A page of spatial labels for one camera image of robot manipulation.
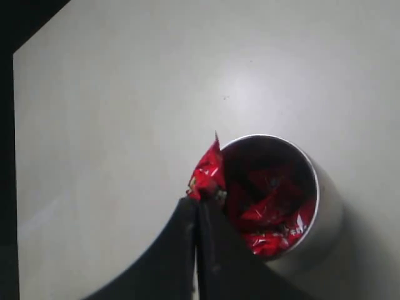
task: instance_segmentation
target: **red candy wrapper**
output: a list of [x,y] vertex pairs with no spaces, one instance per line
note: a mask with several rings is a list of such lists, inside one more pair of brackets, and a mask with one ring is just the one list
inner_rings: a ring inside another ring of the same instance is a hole
[[[227,218],[254,254],[271,258],[293,246],[306,232],[316,200],[291,180],[293,167],[285,164],[248,171],[247,179],[266,196],[254,203],[239,182],[230,182],[225,203]],[[218,137],[193,171],[186,191],[201,201],[210,196],[224,205],[226,178]]]

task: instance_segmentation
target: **white table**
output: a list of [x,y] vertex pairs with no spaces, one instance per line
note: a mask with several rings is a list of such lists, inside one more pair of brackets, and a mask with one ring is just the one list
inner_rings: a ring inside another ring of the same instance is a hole
[[399,1],[72,1],[14,55],[21,299],[79,299],[150,245],[216,129],[301,146],[347,207],[295,283],[400,298]]

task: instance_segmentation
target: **can rim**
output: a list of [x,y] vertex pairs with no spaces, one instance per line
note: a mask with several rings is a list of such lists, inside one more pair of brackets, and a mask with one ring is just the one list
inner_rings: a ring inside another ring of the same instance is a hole
[[308,155],[307,155],[299,146],[297,146],[297,145],[294,144],[293,142],[288,141],[287,139],[284,139],[284,138],[282,138],[282,137],[273,136],[273,135],[270,135],[270,134],[248,134],[247,136],[241,136],[241,137],[239,137],[239,138],[237,138],[237,139],[234,139],[234,140],[228,142],[227,144],[225,144],[225,145],[221,148],[221,151],[223,152],[223,151],[224,151],[225,149],[227,149],[229,146],[232,146],[233,144],[236,144],[236,143],[238,143],[238,142],[240,142],[240,141],[243,141],[243,140],[249,139],[249,138],[256,138],[256,137],[259,137],[259,138],[276,139],[276,140],[278,140],[278,141],[281,141],[281,142],[283,142],[283,143],[285,143],[285,144],[287,144],[287,145],[293,147],[296,151],[298,151],[299,154],[301,154],[301,156],[302,156],[302,157],[304,158],[304,160],[306,161],[306,163],[307,163],[307,165],[308,165],[308,168],[311,170],[312,177],[313,177],[314,182],[315,182],[315,188],[316,188],[316,203],[315,203],[315,208],[314,208],[314,214],[312,215],[312,219],[311,219],[311,222],[310,222],[308,228],[306,229],[306,231],[304,232],[304,234],[300,237],[300,239],[299,239],[297,242],[295,242],[291,247],[289,247],[288,249],[286,249],[286,250],[282,251],[281,253],[279,253],[279,254],[277,254],[277,255],[275,255],[275,256],[273,256],[273,257],[271,257],[271,258],[268,259],[268,261],[273,261],[273,260],[276,260],[276,259],[278,259],[278,258],[284,256],[285,254],[287,254],[287,253],[293,251],[294,249],[296,249],[296,248],[306,239],[307,235],[310,233],[311,228],[313,228],[313,225],[314,225],[314,223],[315,223],[315,220],[316,220],[316,218],[317,218],[318,211],[319,211],[320,185],[319,185],[319,180],[318,180],[318,175],[317,175],[316,169],[315,169],[315,167],[314,167],[314,165],[313,165],[313,162],[312,162],[312,161],[310,160],[310,158],[308,157]]

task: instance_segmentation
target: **dark background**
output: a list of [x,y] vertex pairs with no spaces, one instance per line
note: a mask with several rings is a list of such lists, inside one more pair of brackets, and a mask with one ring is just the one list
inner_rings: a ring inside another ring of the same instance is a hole
[[8,2],[7,19],[10,22],[6,27],[6,51],[2,53],[3,92],[0,100],[0,300],[19,299],[13,53],[69,0]]

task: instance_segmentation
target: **silver cylindrical container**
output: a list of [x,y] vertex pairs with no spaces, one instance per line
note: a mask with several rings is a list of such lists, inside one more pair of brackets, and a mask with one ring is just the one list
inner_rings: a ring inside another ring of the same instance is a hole
[[314,215],[302,237],[289,249],[266,261],[269,268],[283,276],[311,269],[334,246],[341,228],[343,204],[328,176],[293,143],[276,136],[253,134],[240,137],[222,148],[227,180],[241,166],[269,161],[292,161],[303,168],[309,181],[306,188],[316,198]]

